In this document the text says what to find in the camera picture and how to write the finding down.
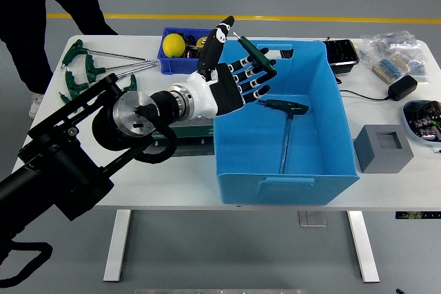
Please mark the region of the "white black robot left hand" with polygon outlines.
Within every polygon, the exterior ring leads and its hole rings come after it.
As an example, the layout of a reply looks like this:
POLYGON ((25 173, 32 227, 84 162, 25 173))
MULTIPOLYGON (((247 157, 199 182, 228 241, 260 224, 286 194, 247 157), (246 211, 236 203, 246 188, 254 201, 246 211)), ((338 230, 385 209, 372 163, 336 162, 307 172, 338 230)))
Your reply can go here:
POLYGON ((221 63, 220 57, 234 17, 222 20, 208 35, 198 58, 197 70, 185 82, 189 98, 189 117, 214 118, 235 112, 268 93, 267 82, 277 75, 275 60, 265 55, 243 36, 239 44, 248 52, 233 63, 221 63))

